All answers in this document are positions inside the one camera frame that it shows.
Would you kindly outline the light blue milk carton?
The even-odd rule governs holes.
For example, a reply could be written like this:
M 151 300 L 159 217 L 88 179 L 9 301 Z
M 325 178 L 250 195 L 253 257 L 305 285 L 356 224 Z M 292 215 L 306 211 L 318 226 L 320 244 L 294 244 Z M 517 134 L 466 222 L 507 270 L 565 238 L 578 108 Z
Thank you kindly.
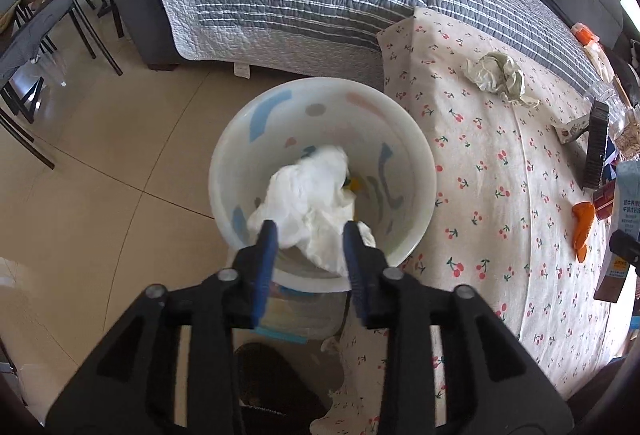
M 598 301 L 616 303 L 631 267 L 639 274 L 639 162 L 617 166 L 613 210 L 606 234 L 599 282 L 594 292 Z

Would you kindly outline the red drink can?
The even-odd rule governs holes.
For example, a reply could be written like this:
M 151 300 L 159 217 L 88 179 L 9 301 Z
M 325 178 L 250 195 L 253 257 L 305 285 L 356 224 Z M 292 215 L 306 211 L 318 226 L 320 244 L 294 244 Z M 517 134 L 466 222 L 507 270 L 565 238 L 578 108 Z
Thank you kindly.
M 592 203 L 596 209 L 596 217 L 599 221 L 609 218 L 613 212 L 616 180 L 608 181 L 604 186 L 593 193 Z

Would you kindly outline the white tissue paper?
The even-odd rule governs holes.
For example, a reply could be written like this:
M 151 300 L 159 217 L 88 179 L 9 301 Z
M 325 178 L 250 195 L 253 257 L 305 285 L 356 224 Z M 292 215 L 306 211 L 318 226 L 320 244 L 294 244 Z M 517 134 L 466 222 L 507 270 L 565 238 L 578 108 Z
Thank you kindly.
M 356 195 L 345 186 L 348 156 L 343 148 L 323 146 L 270 178 L 265 199 L 247 219 L 256 236 L 264 221 L 278 229 L 280 249 L 295 247 L 312 265 L 348 276 L 343 231 L 355 219 Z

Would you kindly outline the greenish paper ball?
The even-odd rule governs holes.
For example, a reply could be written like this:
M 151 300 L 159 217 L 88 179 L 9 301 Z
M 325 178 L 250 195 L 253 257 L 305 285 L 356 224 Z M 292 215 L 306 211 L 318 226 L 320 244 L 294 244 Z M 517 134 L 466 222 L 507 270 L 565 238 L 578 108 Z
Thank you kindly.
M 480 91 L 497 95 L 512 106 L 533 109 L 540 103 L 527 94 L 524 71 L 508 54 L 494 51 L 477 61 L 468 59 L 462 72 Z

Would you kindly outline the white plastic trash bin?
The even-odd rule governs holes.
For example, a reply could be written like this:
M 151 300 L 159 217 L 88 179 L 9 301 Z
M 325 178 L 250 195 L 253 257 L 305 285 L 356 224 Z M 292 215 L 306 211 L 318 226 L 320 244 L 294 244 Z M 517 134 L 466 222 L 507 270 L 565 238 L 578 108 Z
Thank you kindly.
M 392 98 L 353 80 L 292 80 L 254 98 L 222 132 L 208 174 L 210 207 L 232 252 L 265 221 L 278 245 L 262 333 L 296 343 L 332 337 L 350 284 L 342 249 L 353 221 L 391 266 L 431 221 L 434 156 Z

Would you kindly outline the black slipper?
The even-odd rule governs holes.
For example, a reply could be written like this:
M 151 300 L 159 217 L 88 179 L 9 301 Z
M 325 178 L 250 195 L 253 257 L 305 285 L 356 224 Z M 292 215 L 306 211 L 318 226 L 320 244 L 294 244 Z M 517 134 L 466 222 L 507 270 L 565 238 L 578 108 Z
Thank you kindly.
M 245 434 L 310 434 L 328 408 L 279 351 L 248 343 L 234 352 Z

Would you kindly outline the cherry print tablecloth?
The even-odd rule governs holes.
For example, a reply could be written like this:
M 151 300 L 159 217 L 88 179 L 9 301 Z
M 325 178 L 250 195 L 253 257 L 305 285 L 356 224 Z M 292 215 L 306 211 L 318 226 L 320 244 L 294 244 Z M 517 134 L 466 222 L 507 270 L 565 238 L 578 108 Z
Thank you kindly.
M 555 126 L 587 113 L 565 80 L 516 54 L 532 109 L 487 94 L 464 66 L 499 39 L 429 10 L 378 36 L 387 95 L 416 120 L 437 172 L 434 213 L 405 270 L 429 287 L 480 292 L 564 397 L 584 387 L 626 337 L 634 285 L 616 303 L 594 298 L 606 247 L 603 221 L 588 254 L 573 251 L 581 142 L 562 146 Z

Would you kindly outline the small torn wrapper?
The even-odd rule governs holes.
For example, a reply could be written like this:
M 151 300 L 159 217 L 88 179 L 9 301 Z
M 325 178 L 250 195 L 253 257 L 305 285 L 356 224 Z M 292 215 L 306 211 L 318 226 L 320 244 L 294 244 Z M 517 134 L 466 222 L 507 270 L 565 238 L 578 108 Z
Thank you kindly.
M 576 141 L 580 136 L 588 132 L 590 126 L 590 114 L 587 113 L 581 117 L 568 123 L 560 123 L 553 125 L 556 137 L 561 144 L 567 144 Z

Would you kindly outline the orange white snack packet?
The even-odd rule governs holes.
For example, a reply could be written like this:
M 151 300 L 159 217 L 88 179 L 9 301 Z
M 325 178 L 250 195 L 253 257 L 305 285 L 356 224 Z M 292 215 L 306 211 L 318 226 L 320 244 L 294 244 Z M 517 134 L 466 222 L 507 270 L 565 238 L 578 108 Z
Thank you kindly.
M 597 71 L 600 79 L 605 83 L 612 83 L 615 72 L 604 48 L 600 44 L 600 37 L 584 25 L 582 22 L 575 23 L 570 31 L 578 42 L 582 45 L 582 50 Z

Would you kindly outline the grey chair black legs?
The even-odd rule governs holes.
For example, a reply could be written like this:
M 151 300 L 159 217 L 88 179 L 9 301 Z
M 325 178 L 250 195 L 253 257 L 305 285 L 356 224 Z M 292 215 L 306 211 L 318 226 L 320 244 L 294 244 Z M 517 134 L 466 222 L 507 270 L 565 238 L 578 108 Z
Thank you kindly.
M 91 56 L 99 49 L 115 73 L 122 74 L 78 0 L 1 0 L 1 100 L 4 102 L 1 127 L 50 169 L 54 163 L 38 151 L 34 137 L 15 121 L 19 115 L 29 123 L 35 120 L 44 78 L 38 77 L 23 95 L 14 89 L 12 78 L 19 69 L 38 58 L 50 31 L 66 17 L 72 20 Z

